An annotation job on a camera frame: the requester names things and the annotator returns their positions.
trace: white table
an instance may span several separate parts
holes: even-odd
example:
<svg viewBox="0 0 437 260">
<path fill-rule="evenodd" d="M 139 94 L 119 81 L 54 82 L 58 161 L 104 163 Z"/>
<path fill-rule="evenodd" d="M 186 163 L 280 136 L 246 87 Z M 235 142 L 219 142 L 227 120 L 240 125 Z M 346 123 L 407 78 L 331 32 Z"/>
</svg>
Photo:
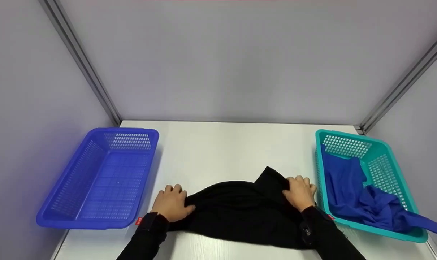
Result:
<svg viewBox="0 0 437 260">
<path fill-rule="evenodd" d="M 316 130 L 356 134 L 351 125 L 124 121 L 121 127 L 159 131 L 140 216 L 151 208 L 157 192 L 166 184 L 180 183 L 193 194 L 222 181 L 255 181 L 267 165 L 283 176 L 301 174 L 315 179 Z M 135 229 L 132 224 L 125 229 L 70 230 L 56 260 L 115 260 Z M 347 227 L 341 229 L 369 260 L 437 259 L 428 244 L 403 242 Z M 296 260 L 319 256 L 313 250 L 288 250 L 173 232 L 161 245 L 156 259 Z"/>
</svg>

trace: blue basket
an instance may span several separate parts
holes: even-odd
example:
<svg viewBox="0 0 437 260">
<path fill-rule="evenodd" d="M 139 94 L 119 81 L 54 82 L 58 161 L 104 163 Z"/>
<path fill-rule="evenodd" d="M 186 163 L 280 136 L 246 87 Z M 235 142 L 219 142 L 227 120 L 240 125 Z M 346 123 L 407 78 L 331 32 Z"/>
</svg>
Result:
<svg viewBox="0 0 437 260">
<path fill-rule="evenodd" d="M 402 206 L 411 212 L 418 213 L 416 204 L 411 196 L 410 190 L 403 178 L 402 171 L 397 160 L 387 145 L 382 140 L 369 138 L 363 135 L 352 135 L 329 130 L 318 130 L 316 132 L 316 167 L 318 170 L 318 202 L 327 214 L 335 217 L 334 221 L 349 227 L 364 230 L 385 237 L 392 237 L 405 241 L 424 243 L 428 239 L 425 229 L 414 227 L 408 234 L 397 233 L 385 229 L 379 229 L 357 222 L 352 222 L 335 216 L 329 210 L 328 196 L 326 193 L 326 181 L 324 176 L 323 158 L 321 156 L 321 145 L 326 146 L 326 152 L 342 158 L 358 157 L 360 165 L 367 181 L 364 185 L 370 185 L 382 189 L 389 194 L 395 194 L 402 202 Z"/>
<path fill-rule="evenodd" d="M 130 225 L 153 161 L 153 129 L 91 130 L 48 195 L 36 221 L 60 229 L 112 229 Z"/>
</svg>

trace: teal basket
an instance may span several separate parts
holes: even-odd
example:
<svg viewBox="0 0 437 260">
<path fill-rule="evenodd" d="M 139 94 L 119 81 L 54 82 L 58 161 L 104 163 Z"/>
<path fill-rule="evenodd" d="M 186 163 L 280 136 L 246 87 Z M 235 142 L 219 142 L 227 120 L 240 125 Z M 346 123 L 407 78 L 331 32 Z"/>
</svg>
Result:
<svg viewBox="0 0 437 260">
<path fill-rule="evenodd" d="M 327 214 L 334 217 L 336 223 L 404 241 L 417 243 L 427 241 L 427 231 L 422 228 L 415 227 L 408 234 L 402 234 L 352 222 L 332 214 L 329 210 L 326 192 L 326 180 L 324 176 L 323 159 L 321 157 L 322 144 L 326 146 L 326 152 L 341 158 L 349 159 L 358 157 L 362 170 L 367 177 L 367 181 L 363 183 L 364 186 L 372 184 L 389 194 L 397 195 L 407 211 L 418 213 L 418 209 L 406 185 L 397 160 L 387 143 L 363 135 L 352 135 L 320 129 L 316 132 L 316 168 L 318 171 L 319 186 L 318 203 Z"/>
</svg>

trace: black sleeve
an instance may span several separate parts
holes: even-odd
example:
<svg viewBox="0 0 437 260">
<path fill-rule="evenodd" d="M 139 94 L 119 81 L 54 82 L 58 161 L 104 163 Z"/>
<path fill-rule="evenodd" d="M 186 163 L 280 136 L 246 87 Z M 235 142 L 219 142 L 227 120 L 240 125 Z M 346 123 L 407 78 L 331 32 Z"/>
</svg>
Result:
<svg viewBox="0 0 437 260">
<path fill-rule="evenodd" d="M 302 211 L 305 223 L 310 228 L 313 246 L 323 260 L 365 260 L 336 224 L 327 220 L 315 207 Z"/>
<path fill-rule="evenodd" d="M 156 256 L 159 245 L 166 238 L 169 222 L 158 214 L 148 231 L 144 228 L 144 220 L 145 218 L 117 260 L 152 260 Z"/>
</svg>

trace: person's right hand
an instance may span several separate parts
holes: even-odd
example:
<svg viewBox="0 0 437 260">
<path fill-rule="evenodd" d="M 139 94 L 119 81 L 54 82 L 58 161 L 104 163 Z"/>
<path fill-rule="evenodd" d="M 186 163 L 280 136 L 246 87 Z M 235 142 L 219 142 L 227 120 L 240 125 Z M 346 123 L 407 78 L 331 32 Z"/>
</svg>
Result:
<svg viewBox="0 0 437 260">
<path fill-rule="evenodd" d="M 283 190 L 283 194 L 294 208 L 302 212 L 315 205 L 313 196 L 316 192 L 316 185 L 310 184 L 309 178 L 303 178 L 299 175 L 295 179 L 293 177 L 286 179 L 289 181 L 289 191 Z"/>
</svg>

